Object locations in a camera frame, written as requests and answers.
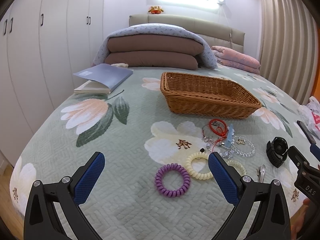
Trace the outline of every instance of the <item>white flower print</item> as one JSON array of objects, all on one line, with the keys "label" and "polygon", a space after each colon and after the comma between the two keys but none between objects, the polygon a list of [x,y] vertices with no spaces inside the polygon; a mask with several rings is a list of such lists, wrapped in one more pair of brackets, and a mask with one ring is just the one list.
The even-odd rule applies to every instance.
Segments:
[{"label": "white flower print", "polygon": [[276,97],[274,97],[273,95],[270,95],[268,92],[265,92],[261,88],[258,88],[258,89],[254,88],[253,90],[258,92],[262,98],[269,101],[270,103],[280,104],[279,100]]},{"label": "white flower print", "polygon": [[143,78],[142,86],[149,90],[160,91],[160,79],[157,78]]},{"label": "white flower print", "polygon": [[[178,163],[183,166],[189,155],[201,148],[206,149],[201,128],[193,122],[182,122],[177,129],[169,122],[155,122],[151,126],[151,133],[154,137],[146,141],[144,147],[151,159],[162,165]],[[194,160],[192,166],[199,172],[206,163],[204,159]]]},{"label": "white flower print", "polygon": [[239,73],[234,73],[235,75],[237,75],[238,77],[242,77],[244,80],[247,80],[247,81],[252,81],[254,82],[254,80],[248,76],[245,76],[245,75],[242,75],[242,74],[239,74]]},{"label": "white flower print", "polygon": [[265,123],[271,123],[274,128],[279,130],[280,128],[285,131],[285,127],[281,120],[269,109],[266,109],[265,107],[259,108],[257,111],[255,111],[253,116],[260,116],[261,120]]},{"label": "white flower print", "polygon": [[306,135],[304,134],[304,132],[302,131],[302,129],[300,128],[300,126],[299,126],[296,122],[294,122],[293,124],[294,124],[294,126],[298,129],[299,133],[300,133],[304,138],[307,139]]},{"label": "white flower print", "polygon": [[226,68],[226,69],[230,69],[229,67],[227,67],[227,66],[223,66],[223,65],[221,65],[221,64],[217,64],[217,66],[218,66],[218,68],[220,68],[220,69],[224,69],[224,68]]},{"label": "white flower print", "polygon": [[229,78],[229,77],[227,77],[227,76],[220,75],[220,74],[216,74],[216,73],[214,73],[214,72],[209,72],[208,74],[209,74],[210,76],[212,76],[212,77],[215,77],[215,78],[221,78],[221,79],[225,79],[225,80],[231,80],[231,81],[233,81],[233,82],[238,83],[237,81],[234,81],[233,79],[231,79],[231,78]]},{"label": "white flower print", "polygon": [[68,120],[67,129],[77,127],[76,134],[81,134],[93,127],[108,111],[108,104],[101,99],[86,99],[61,110],[66,113],[61,120]]},{"label": "white flower print", "polygon": [[260,82],[262,82],[262,83],[266,83],[262,78],[257,77],[257,76],[255,76],[255,75],[253,75],[253,74],[250,74],[249,76],[252,77],[253,79],[257,80],[257,81],[260,81]]},{"label": "white flower print", "polygon": [[269,86],[267,86],[267,87],[268,87],[272,92],[276,93],[277,95],[280,95],[280,96],[284,97],[284,95],[283,95],[282,93],[280,93],[277,89],[272,88],[272,87],[269,87]]},{"label": "white flower print", "polygon": [[10,179],[10,196],[13,206],[24,217],[32,183],[36,180],[36,169],[27,163],[21,169],[22,158],[19,157]]}]

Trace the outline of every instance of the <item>clear crystal bracelet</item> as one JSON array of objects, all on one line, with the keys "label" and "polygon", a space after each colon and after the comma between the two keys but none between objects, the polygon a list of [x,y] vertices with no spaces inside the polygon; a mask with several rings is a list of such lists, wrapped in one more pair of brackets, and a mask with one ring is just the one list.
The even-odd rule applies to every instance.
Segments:
[{"label": "clear crystal bracelet", "polygon": [[[248,152],[248,153],[240,151],[235,146],[235,143],[243,144],[243,145],[249,145],[249,147],[251,148],[251,151]],[[238,154],[240,156],[243,156],[243,157],[252,157],[255,154],[255,147],[254,147],[253,143],[250,142],[247,138],[244,138],[242,136],[234,136],[233,139],[232,139],[232,146],[231,146],[230,153],[232,153],[232,154],[236,153],[236,154]]]}]

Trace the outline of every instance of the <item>purple coil hair tie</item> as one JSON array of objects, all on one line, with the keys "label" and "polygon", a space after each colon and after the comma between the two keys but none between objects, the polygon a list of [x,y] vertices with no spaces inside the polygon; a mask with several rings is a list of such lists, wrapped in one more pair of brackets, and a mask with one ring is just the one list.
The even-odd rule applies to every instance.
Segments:
[{"label": "purple coil hair tie", "polygon": [[[168,171],[178,171],[182,175],[183,184],[179,189],[168,190],[163,186],[162,177]],[[158,170],[155,176],[155,185],[157,187],[157,190],[166,197],[180,197],[181,195],[187,192],[188,188],[190,187],[190,183],[191,183],[191,179],[190,179],[189,173],[184,167],[182,167],[181,165],[178,165],[177,163],[164,165]]]}]

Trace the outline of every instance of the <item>wardrobe door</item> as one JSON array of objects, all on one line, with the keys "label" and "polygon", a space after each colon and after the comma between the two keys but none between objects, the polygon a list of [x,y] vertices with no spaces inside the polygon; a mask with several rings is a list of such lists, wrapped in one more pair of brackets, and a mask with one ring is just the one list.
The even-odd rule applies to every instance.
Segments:
[{"label": "wardrobe door", "polygon": [[33,132],[53,111],[40,59],[40,6],[41,0],[15,0],[8,33],[12,84]]},{"label": "wardrobe door", "polygon": [[54,108],[73,94],[67,39],[68,0],[42,0],[40,51],[45,82]]},{"label": "wardrobe door", "polygon": [[7,57],[10,10],[0,21],[0,146],[4,156],[14,166],[33,133],[11,83]]},{"label": "wardrobe door", "polygon": [[102,42],[103,0],[90,0],[89,34],[90,34],[90,62],[93,62]]},{"label": "wardrobe door", "polygon": [[[68,48],[72,73],[91,67],[89,41],[89,1],[69,0],[67,12]],[[86,80],[72,75],[75,88]]]}]

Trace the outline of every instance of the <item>beaded bracelet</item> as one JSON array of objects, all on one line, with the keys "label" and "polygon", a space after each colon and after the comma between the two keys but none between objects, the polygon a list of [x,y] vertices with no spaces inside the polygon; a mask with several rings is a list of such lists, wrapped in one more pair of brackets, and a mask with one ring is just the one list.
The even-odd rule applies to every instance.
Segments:
[{"label": "beaded bracelet", "polygon": [[[243,141],[244,144],[248,144],[249,147],[251,148],[251,151],[248,153],[240,151],[235,145],[236,140]],[[255,154],[255,147],[254,147],[253,143],[250,142],[247,138],[244,138],[242,136],[234,136],[232,139],[231,152],[234,152],[234,153],[236,153],[240,156],[243,156],[243,157],[252,157]]]},{"label": "beaded bracelet", "polygon": [[206,179],[211,179],[213,178],[213,175],[211,173],[211,171],[209,171],[208,173],[199,173],[197,171],[195,171],[192,166],[191,166],[191,162],[194,160],[194,159],[200,159],[200,158],[204,158],[206,160],[208,160],[209,158],[209,155],[208,154],[205,154],[205,153],[202,153],[202,152],[197,152],[197,153],[194,153],[194,154],[191,154],[187,160],[186,160],[186,165],[185,165],[185,169],[188,171],[188,173],[196,178],[196,179],[202,179],[202,180],[206,180]]},{"label": "beaded bracelet", "polygon": [[[162,177],[163,175],[168,171],[178,171],[183,177],[183,184],[182,186],[177,190],[168,190],[166,189],[162,184]],[[155,176],[155,185],[157,187],[157,190],[164,196],[167,197],[179,197],[183,194],[185,194],[190,187],[191,179],[184,167],[181,165],[178,165],[177,163],[173,164],[167,164],[161,167]]]},{"label": "beaded bracelet", "polygon": [[245,167],[242,165],[242,163],[234,161],[234,160],[227,160],[226,163],[229,166],[234,167],[237,171],[240,171],[239,174],[242,176],[247,175],[247,170]]}]

